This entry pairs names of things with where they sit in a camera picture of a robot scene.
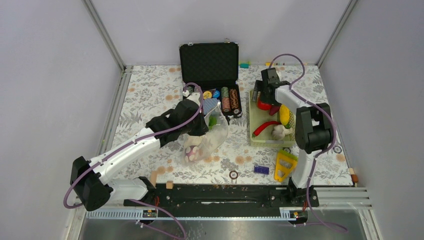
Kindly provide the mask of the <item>yellow toy corn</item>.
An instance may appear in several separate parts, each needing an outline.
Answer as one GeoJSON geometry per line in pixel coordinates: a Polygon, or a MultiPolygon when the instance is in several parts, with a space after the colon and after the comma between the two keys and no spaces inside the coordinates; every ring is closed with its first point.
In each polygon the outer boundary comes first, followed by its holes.
{"type": "Polygon", "coordinates": [[[286,129],[295,128],[295,116],[285,105],[281,105],[279,109],[279,121],[286,129]]]}

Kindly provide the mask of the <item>green toy leaf vegetable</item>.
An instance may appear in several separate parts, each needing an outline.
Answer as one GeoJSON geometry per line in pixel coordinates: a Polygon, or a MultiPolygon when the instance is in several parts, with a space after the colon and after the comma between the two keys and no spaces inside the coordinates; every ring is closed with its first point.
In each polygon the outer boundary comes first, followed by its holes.
{"type": "Polygon", "coordinates": [[[220,117],[218,115],[210,115],[208,117],[208,129],[211,131],[216,126],[219,126],[220,117]]]}

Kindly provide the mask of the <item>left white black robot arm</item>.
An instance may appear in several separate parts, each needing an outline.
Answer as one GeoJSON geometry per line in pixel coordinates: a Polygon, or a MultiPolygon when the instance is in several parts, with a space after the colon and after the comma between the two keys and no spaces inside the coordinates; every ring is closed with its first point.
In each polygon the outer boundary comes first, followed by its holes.
{"type": "Polygon", "coordinates": [[[178,140],[184,134],[205,135],[209,129],[201,112],[203,101],[201,92],[193,92],[175,108],[152,118],[138,133],[114,149],[90,160],[83,156],[76,158],[71,167],[64,207],[84,207],[91,212],[112,200],[134,199],[144,206],[152,204],[155,192],[144,180],[114,181],[114,176],[133,161],[178,140]]]}

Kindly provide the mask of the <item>purple toy onion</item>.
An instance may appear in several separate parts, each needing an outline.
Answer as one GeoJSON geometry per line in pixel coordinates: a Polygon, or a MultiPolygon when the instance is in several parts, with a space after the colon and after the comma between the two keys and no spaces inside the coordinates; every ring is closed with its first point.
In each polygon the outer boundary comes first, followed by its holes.
{"type": "Polygon", "coordinates": [[[186,163],[196,162],[200,157],[200,149],[196,145],[191,145],[184,150],[184,160],[186,163]]]}

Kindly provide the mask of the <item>green plastic basket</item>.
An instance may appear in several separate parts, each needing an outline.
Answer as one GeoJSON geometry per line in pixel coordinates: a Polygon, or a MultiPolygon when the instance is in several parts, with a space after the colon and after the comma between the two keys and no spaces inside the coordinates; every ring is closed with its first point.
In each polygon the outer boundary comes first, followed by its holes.
{"type": "Polygon", "coordinates": [[[284,137],[283,140],[275,140],[272,135],[275,124],[267,126],[258,136],[254,136],[253,132],[258,129],[262,124],[272,121],[279,121],[279,113],[270,115],[269,111],[261,110],[257,107],[257,103],[251,100],[253,90],[249,91],[248,103],[248,122],[250,132],[250,145],[253,147],[266,147],[266,148],[291,148],[296,145],[295,141],[295,116],[290,113],[289,125],[292,130],[291,134],[284,137]]]}

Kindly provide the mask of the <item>clear dotted zip top bag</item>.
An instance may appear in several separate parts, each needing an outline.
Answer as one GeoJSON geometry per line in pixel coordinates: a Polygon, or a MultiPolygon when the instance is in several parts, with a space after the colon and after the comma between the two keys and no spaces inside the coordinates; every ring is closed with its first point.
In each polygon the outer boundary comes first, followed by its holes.
{"type": "Polygon", "coordinates": [[[217,150],[227,139],[228,134],[229,134],[229,124],[228,121],[226,119],[226,117],[224,116],[224,114],[222,113],[221,110],[221,102],[218,100],[216,102],[216,105],[214,107],[212,107],[211,103],[207,103],[205,104],[206,107],[209,107],[209,111],[207,112],[207,114],[204,116],[205,122],[208,125],[209,122],[209,116],[210,115],[217,115],[220,117],[219,119],[219,123],[220,125],[214,127],[212,130],[209,130],[205,135],[201,136],[202,137],[202,142],[201,144],[198,146],[199,147],[199,151],[200,151],[200,156],[199,156],[199,160],[194,161],[194,162],[185,162],[185,142],[183,144],[183,149],[182,149],[182,164],[187,166],[187,165],[191,165],[194,164],[196,162],[199,162],[201,160],[204,160],[208,157],[211,156],[211,154],[217,150]]]}

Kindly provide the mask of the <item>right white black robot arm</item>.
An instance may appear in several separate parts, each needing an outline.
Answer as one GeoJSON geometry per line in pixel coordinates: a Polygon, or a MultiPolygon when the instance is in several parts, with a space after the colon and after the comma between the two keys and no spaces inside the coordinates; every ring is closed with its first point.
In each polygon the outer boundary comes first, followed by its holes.
{"type": "Polygon", "coordinates": [[[289,178],[286,198],[291,205],[299,206],[312,193],[316,157],[335,137],[330,106],[306,100],[288,81],[280,80],[274,67],[262,70],[261,77],[255,82],[251,99],[271,106],[284,105],[295,114],[294,137],[299,154],[297,166],[289,178]]]}

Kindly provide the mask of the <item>red toy tomato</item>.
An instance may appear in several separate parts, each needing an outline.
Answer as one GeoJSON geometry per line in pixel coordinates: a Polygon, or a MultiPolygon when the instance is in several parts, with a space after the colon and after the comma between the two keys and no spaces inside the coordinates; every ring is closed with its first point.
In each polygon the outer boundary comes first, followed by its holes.
{"type": "Polygon", "coordinates": [[[260,110],[263,110],[263,111],[269,111],[272,108],[271,104],[265,103],[265,102],[261,101],[260,99],[257,100],[256,105],[260,110]]]}

